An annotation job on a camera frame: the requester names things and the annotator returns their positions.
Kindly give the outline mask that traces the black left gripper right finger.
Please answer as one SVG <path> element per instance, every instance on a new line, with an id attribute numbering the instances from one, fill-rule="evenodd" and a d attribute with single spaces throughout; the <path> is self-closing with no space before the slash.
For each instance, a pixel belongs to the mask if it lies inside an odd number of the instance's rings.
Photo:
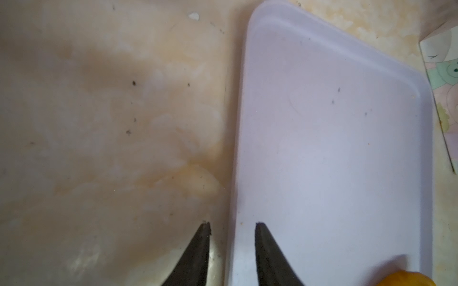
<path id="1" fill-rule="evenodd" d="M 255 227 L 255 255 L 259 286 L 304 286 L 262 222 Z"/>

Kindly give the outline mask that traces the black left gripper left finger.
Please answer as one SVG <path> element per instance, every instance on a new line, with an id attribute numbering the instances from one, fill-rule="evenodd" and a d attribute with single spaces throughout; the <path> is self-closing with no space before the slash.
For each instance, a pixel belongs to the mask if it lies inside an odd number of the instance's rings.
<path id="1" fill-rule="evenodd" d="M 211 224 L 202 223 L 162 286 L 206 286 Z"/>

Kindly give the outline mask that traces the grey lilac tray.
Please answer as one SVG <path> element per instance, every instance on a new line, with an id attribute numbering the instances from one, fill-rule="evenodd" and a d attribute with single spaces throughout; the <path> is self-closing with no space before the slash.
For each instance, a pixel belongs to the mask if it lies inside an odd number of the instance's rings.
<path id="1" fill-rule="evenodd" d="M 423 74 L 286 1 L 243 52 L 228 286 L 254 286 L 265 223 L 307 286 L 432 274 L 432 92 Z"/>

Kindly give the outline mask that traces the ring doughnut bread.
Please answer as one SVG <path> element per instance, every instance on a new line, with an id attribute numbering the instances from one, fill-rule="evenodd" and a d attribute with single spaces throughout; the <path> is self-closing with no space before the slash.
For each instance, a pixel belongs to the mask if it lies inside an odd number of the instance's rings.
<path id="1" fill-rule="evenodd" d="M 383 278 L 377 286 L 436 286 L 436 283 L 420 272 L 400 270 Z"/>

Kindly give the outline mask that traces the cartoon animal paper bag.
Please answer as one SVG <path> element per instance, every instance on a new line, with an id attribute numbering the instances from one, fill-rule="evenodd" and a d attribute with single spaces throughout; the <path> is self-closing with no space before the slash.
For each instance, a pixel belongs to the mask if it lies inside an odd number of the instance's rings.
<path id="1" fill-rule="evenodd" d="M 420 43 L 450 163 L 458 172 L 458 20 L 446 21 Z"/>

